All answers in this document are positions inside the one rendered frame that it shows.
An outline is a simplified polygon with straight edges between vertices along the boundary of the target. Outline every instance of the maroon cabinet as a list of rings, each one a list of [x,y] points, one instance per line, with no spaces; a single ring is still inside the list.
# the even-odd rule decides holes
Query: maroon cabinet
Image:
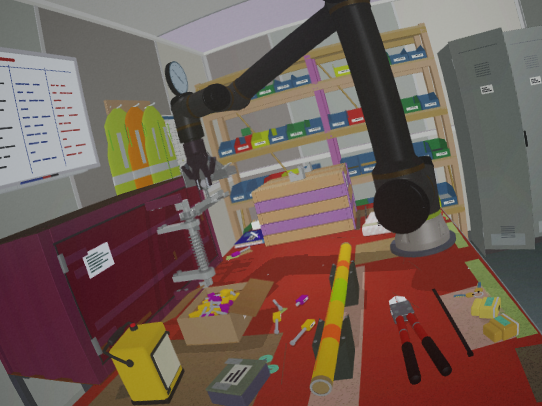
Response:
[[[101,383],[114,366],[99,356],[127,321],[161,320],[177,303],[178,270],[197,269],[186,230],[158,235],[179,222],[174,206],[145,203],[197,188],[182,178],[118,196],[0,240],[0,360],[10,374]],[[220,260],[210,217],[200,218],[212,266]],[[87,252],[107,242],[115,265],[90,279]]]

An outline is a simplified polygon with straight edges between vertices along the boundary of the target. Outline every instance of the green storage bin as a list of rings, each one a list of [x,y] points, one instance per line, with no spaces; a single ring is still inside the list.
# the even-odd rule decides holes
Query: green storage bin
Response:
[[[298,123],[288,124],[286,126],[286,133],[288,134],[288,139],[293,140],[294,138],[303,137],[307,135],[306,129],[310,125],[309,120],[300,121]]]
[[[415,96],[401,99],[401,104],[403,105],[403,111],[405,112],[405,114],[415,113],[416,111],[421,111],[422,109],[422,104]]]
[[[275,85],[269,85],[258,92],[258,97],[267,96],[273,93],[275,93]]]
[[[345,76],[350,75],[350,68],[348,65],[339,66],[338,68],[333,68],[335,71],[335,77],[338,78],[339,76]]]
[[[450,149],[443,148],[443,149],[438,149],[436,151],[431,151],[431,155],[433,159],[446,158],[450,156]]]
[[[266,147],[269,145],[269,130],[254,133],[252,135],[252,149]]]
[[[443,140],[442,138],[434,138],[426,142],[429,145],[429,148],[431,148],[431,151],[448,148],[448,144],[446,144],[446,140]]]

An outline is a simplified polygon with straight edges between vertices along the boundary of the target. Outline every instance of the green mat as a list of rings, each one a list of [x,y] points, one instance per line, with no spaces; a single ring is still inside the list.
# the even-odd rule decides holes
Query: green mat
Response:
[[[450,229],[450,231],[453,231],[455,233],[455,245],[457,245],[457,248],[467,248],[469,244],[467,244],[467,242],[463,238],[463,235],[455,227],[454,223],[450,221],[449,223],[446,223],[446,224],[448,224],[448,228]]]
[[[474,277],[478,280],[478,282],[482,282],[482,287],[489,295],[501,298],[501,307],[502,310],[504,310],[504,314],[510,316],[512,319],[519,323],[518,338],[538,334],[538,332],[532,326],[529,320],[527,320],[527,317],[525,317],[523,312],[516,306],[514,301],[510,299],[510,296],[506,294],[499,282],[495,280],[493,275],[487,270],[485,265],[479,259],[467,261],[465,262],[465,264],[470,269]]]

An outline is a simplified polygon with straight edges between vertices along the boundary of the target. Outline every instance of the yellow device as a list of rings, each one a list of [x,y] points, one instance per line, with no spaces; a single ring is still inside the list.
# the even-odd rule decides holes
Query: yellow device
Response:
[[[104,354],[113,360],[134,405],[169,403],[184,373],[164,323],[126,323]]]

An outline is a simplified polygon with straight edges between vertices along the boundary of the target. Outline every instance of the round gauge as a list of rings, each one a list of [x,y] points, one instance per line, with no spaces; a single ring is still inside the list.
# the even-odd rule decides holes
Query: round gauge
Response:
[[[188,91],[188,79],[179,62],[170,62],[167,64],[166,81],[171,91],[177,96]]]

